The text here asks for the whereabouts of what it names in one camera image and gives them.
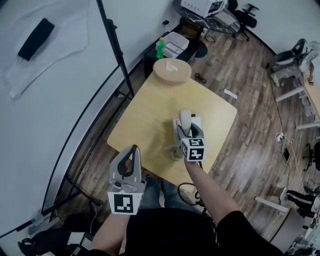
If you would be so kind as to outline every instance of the plastic bottle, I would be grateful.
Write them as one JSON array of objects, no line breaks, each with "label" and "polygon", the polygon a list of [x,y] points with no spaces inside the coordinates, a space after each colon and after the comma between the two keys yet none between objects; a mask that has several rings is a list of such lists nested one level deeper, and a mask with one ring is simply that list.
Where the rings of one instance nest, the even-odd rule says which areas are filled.
[{"label": "plastic bottle", "polygon": [[164,57],[164,51],[165,51],[165,39],[163,37],[160,37],[160,40],[157,45],[157,50],[156,50],[156,58],[158,60]]}]

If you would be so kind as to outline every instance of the black metal frame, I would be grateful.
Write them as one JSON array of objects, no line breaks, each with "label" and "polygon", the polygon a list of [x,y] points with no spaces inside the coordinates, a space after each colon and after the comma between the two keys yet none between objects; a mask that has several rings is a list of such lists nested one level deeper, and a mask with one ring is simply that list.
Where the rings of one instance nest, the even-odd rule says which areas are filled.
[{"label": "black metal frame", "polygon": [[[70,134],[68,135],[62,149],[61,152],[55,162],[46,192],[45,192],[45,196],[44,196],[44,200],[43,200],[43,204],[42,204],[42,209],[41,209],[41,213],[43,216],[46,216],[52,212],[54,212],[56,209],[60,208],[61,206],[63,206],[64,204],[66,204],[67,202],[71,201],[72,199],[74,199],[75,197],[77,197],[78,195],[83,195],[85,196],[87,199],[89,199],[90,202],[94,203],[97,206],[100,206],[103,204],[103,202],[96,200],[94,198],[92,198],[91,196],[89,196],[88,194],[86,194],[84,191],[82,191],[78,186],[77,186],[77,181],[80,177],[80,174],[87,162],[87,160],[89,159],[91,153],[93,152],[95,146],[97,145],[98,141],[100,140],[100,138],[103,136],[103,134],[105,133],[105,131],[107,130],[108,126],[112,123],[113,119],[116,117],[116,115],[118,114],[119,110],[122,108],[122,106],[124,105],[124,103],[127,100],[132,100],[133,97],[135,96],[135,93],[133,91],[132,85],[131,85],[131,81],[130,81],[130,76],[128,74],[127,68],[126,68],[126,64],[123,58],[123,53],[121,51],[120,45],[119,45],[119,41],[118,41],[118,37],[116,34],[116,26],[114,25],[113,21],[111,19],[108,19],[105,13],[105,9],[102,3],[102,0],[96,0],[96,3],[98,5],[98,9],[102,18],[102,22],[105,28],[105,31],[108,35],[108,38],[110,40],[110,44],[113,50],[113,54],[115,56],[115,59],[117,61],[117,66],[116,68],[111,72],[111,74],[105,79],[105,81],[102,83],[102,85],[98,88],[98,90],[96,91],[96,93],[93,95],[93,97],[91,98],[91,100],[89,101],[89,103],[86,105],[86,107],[84,108],[84,110],[82,111],[81,115],[79,116],[79,118],[77,119],[77,121],[75,122],[73,128],[71,129]],[[97,94],[100,92],[100,90],[102,89],[102,87],[106,84],[106,82],[111,78],[111,76],[119,69],[121,68],[121,71],[123,73],[124,76],[124,81],[128,87],[129,92],[128,93],[123,93],[120,91],[120,88],[123,86],[124,83],[121,83],[118,88],[113,92],[113,94],[110,96],[110,98],[107,100],[107,102],[105,103],[105,105],[103,106],[103,108],[100,110],[100,112],[98,113],[98,115],[96,116],[96,118],[94,119],[94,121],[92,122],[91,126],[89,127],[89,129],[87,130],[86,134],[84,135],[80,145],[78,146],[70,164],[68,169],[66,170],[66,173],[62,179],[60,188],[58,190],[57,193],[57,198],[59,197],[59,194],[61,193],[62,187],[64,185],[65,182],[69,182],[71,184],[71,189],[67,195],[67,197],[63,200],[61,200],[60,202],[56,202],[53,206],[45,209],[45,201],[48,195],[48,191],[49,191],[49,187],[52,181],[52,178],[54,176],[55,170],[57,168],[58,162],[65,150],[65,147],[71,137],[71,135],[73,134],[76,126],[78,125],[79,121],[81,120],[82,116],[84,115],[84,113],[86,112],[86,110],[88,109],[89,105],[91,104],[91,102],[95,99],[95,97],[97,96]],[[68,176],[69,171],[71,169],[72,164],[74,163],[76,156],[78,154],[78,152],[80,151],[81,146],[83,145],[84,141],[86,140],[86,138],[88,137],[88,134],[90,133],[90,131],[92,130],[94,124],[96,123],[97,119],[100,117],[101,113],[106,109],[106,107],[108,106],[108,104],[111,102],[111,99],[113,99],[114,97],[118,97],[119,95],[123,96],[122,101],[119,103],[118,107],[115,109],[115,111],[112,113],[111,117],[109,118],[109,120],[106,122],[105,126],[103,127],[102,131],[100,132],[100,134],[98,135],[98,137],[96,138],[94,144],[92,145],[90,151],[88,152],[88,154],[86,155],[80,169],[78,170],[75,179],[72,181],[72,179]],[[23,229],[25,229],[26,227],[30,226],[32,224],[32,221],[29,220],[27,222],[25,222],[24,224],[18,226],[17,228],[3,234],[0,236],[0,238],[5,237],[6,235],[9,235],[10,233],[14,232],[14,231],[21,231]]]}]

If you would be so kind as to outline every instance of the black sleeve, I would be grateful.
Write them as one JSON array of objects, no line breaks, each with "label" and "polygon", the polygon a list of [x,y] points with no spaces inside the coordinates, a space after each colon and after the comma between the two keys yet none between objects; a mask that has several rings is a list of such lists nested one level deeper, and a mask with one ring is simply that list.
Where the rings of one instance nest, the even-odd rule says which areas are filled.
[{"label": "black sleeve", "polygon": [[93,249],[93,250],[87,251],[85,256],[110,256],[110,254],[102,250]]},{"label": "black sleeve", "polygon": [[283,256],[255,231],[241,211],[233,211],[220,220],[216,233],[220,248],[229,255]]}]

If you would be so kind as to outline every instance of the wooden desk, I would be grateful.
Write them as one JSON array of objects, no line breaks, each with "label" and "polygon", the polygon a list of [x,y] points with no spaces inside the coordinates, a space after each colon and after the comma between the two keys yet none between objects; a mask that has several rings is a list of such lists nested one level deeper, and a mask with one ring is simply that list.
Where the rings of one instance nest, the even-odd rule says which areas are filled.
[{"label": "wooden desk", "polygon": [[320,117],[320,87],[314,83],[313,85],[310,85],[308,82],[308,79],[306,78],[305,74],[302,74],[301,78],[297,78],[301,85],[300,87],[293,89],[275,99],[276,102],[280,102],[288,97],[291,97],[293,95],[296,95],[301,92],[305,92],[306,96],[309,98],[311,104],[314,107],[314,110],[316,112],[315,120],[312,123],[307,124],[301,124],[297,125],[295,128],[297,130],[311,128],[311,127],[320,127],[319,117]]},{"label": "wooden desk", "polygon": [[160,83],[152,73],[123,113],[107,143],[119,152],[136,144],[144,168],[175,185],[190,182],[184,161],[174,161],[164,150],[174,143],[172,118],[185,108],[201,116],[206,141],[202,166],[208,173],[228,136],[237,110],[192,79],[181,86],[169,86]]}]

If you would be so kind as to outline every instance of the microwave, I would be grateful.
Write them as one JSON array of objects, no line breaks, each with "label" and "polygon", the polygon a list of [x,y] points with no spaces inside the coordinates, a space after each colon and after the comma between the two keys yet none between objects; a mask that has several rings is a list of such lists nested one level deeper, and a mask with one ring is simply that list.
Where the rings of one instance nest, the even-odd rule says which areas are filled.
[{"label": "microwave", "polygon": [[181,0],[181,6],[206,18],[220,13],[227,2],[228,0]]}]

